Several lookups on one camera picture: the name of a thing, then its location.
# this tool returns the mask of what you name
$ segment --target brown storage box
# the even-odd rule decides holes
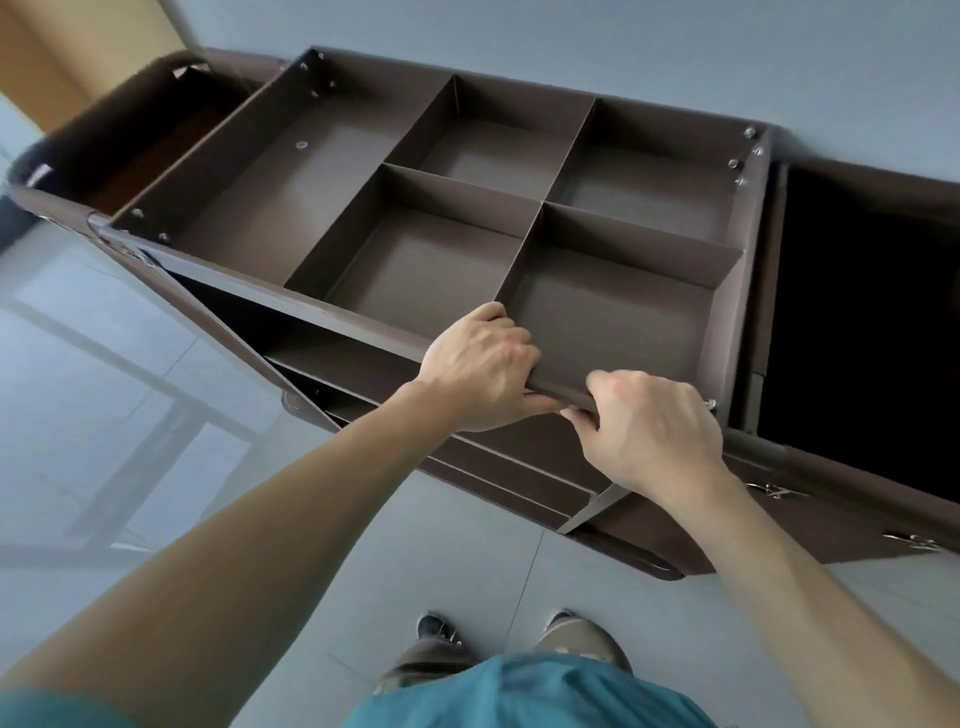
[[[960,545],[955,478],[924,449],[955,439],[960,407],[890,386],[918,364],[956,384],[955,185],[818,162],[781,168],[764,207],[773,131],[753,121],[325,49],[148,70],[33,150],[14,182],[55,172],[14,197],[295,413],[363,416],[496,299],[543,351],[532,389],[593,408],[591,369],[635,368],[716,400],[731,467],[818,558]],[[122,143],[104,152],[98,127]],[[710,570],[555,415],[460,433],[422,467],[658,578]]]

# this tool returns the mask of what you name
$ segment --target person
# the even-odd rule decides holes
[[[540,358],[529,342],[499,303],[455,323],[381,407],[198,524],[15,665],[0,681],[0,725],[229,725],[429,452],[458,430],[561,410],[524,389]],[[563,412],[587,460],[697,541],[814,725],[960,725],[957,685],[727,470],[720,428],[692,386],[594,372],[587,387],[599,426]],[[428,615],[419,628],[412,659],[348,726],[714,725],[689,699],[635,679],[610,636],[569,613],[534,652],[479,665],[443,618]]]

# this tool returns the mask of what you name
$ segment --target gray tile floor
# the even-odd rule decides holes
[[[326,433],[109,260],[52,226],[0,256],[0,668]],[[960,558],[835,572],[960,677]],[[665,583],[422,473],[364,533],[239,726],[335,726],[447,614],[481,656],[551,612],[596,619],[637,676],[721,726],[807,726],[715,577]]]

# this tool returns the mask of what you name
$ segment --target white wall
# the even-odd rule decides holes
[[[308,45],[781,124],[817,154],[960,181],[960,3],[165,0],[202,45]]]

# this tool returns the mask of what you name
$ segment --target hand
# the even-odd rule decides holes
[[[576,428],[587,461],[614,483],[666,507],[732,478],[720,425],[691,385],[644,372],[591,372],[587,388],[599,428],[584,410],[561,414]]]
[[[438,336],[423,357],[414,382],[440,398],[454,431],[479,432],[563,408],[525,391],[540,350],[506,313],[503,303],[484,303]]]

